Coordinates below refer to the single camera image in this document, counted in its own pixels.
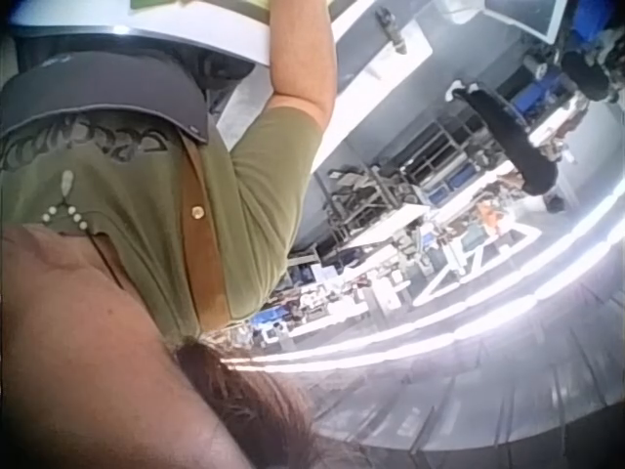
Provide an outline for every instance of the green t-shirt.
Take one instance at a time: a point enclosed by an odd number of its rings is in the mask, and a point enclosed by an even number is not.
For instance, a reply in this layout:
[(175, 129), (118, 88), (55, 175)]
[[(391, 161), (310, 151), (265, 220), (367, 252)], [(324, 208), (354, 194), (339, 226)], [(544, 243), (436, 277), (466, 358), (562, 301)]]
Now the green t-shirt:
[[(228, 152), (200, 147), (231, 318), (262, 306), (286, 269), (322, 132), (295, 108), (264, 112)], [(166, 338), (200, 333), (185, 271), (174, 126), (122, 111), (57, 116), (2, 141), (5, 223), (107, 235)]]

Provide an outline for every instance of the brown hair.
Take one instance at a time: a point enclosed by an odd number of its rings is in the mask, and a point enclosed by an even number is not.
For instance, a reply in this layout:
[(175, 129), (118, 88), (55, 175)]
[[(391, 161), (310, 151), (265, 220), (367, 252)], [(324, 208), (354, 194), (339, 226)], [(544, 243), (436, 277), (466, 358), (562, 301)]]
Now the brown hair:
[(320, 439), (299, 391), (269, 373), (230, 369), (224, 355), (232, 352), (194, 338), (176, 351), (191, 384), (255, 467), (313, 468), (321, 457)]

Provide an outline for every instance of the brown leather strap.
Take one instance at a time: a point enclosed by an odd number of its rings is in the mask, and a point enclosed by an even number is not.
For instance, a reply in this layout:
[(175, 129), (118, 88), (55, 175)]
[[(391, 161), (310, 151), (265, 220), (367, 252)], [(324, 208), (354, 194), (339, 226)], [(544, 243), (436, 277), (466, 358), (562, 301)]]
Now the brown leather strap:
[(197, 145), (181, 134), (187, 157), (182, 169), (182, 228), (187, 278), (203, 332), (230, 322), (226, 281)]

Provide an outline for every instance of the white table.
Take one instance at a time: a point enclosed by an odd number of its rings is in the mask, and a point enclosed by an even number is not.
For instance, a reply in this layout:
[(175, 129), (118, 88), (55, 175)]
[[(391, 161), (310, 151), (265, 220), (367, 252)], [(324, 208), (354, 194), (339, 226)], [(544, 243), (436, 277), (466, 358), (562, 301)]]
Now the white table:
[[(338, 41), (374, 0), (332, 3), (331, 10), (342, 12), (333, 21)], [(238, 13), (239, 0), (231, 0), (231, 4), (229, 9), (198, 0), (185, 6), (176, 3), (133, 11), (130, 0), (24, 0), (11, 23), (21, 26), (18, 33), (23, 35), (110, 32), (170, 39), (267, 65), (267, 24)]]

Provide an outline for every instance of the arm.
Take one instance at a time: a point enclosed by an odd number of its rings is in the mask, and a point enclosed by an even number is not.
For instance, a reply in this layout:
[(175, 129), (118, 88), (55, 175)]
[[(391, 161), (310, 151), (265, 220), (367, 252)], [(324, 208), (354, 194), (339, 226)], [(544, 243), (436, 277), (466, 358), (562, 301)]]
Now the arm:
[(325, 130), (337, 93), (336, 48), (326, 0), (270, 0), (268, 108), (295, 107)]

